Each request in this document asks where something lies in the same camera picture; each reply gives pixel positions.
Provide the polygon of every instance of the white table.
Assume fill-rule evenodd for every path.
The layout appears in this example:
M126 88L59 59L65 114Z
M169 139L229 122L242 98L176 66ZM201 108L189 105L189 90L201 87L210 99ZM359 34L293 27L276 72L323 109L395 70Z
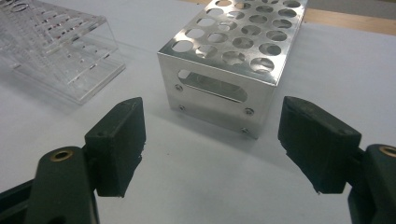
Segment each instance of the white table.
M171 111L156 52L204 6L176 0L50 1L107 16L127 69L87 104L0 72L0 191L142 96L148 140L125 198L98 198L102 223L350 223L349 187L318 196L279 144L283 97L304 98L360 131L361 148L396 146L396 38L304 23L258 140Z

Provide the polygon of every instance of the wooden floor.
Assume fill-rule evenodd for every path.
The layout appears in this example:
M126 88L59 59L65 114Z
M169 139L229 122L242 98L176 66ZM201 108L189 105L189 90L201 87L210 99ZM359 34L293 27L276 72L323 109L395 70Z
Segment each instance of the wooden floor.
M181 1L207 5L211 0ZM304 15L304 21L345 27L366 32L380 33L384 35L396 35L396 21L381 18L350 15L308 8Z

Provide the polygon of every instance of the perforated metal top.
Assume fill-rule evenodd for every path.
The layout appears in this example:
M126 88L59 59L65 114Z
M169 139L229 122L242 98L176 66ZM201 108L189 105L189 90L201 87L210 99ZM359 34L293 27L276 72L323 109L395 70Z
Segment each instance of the perforated metal top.
M307 0L214 0L160 51L277 85Z

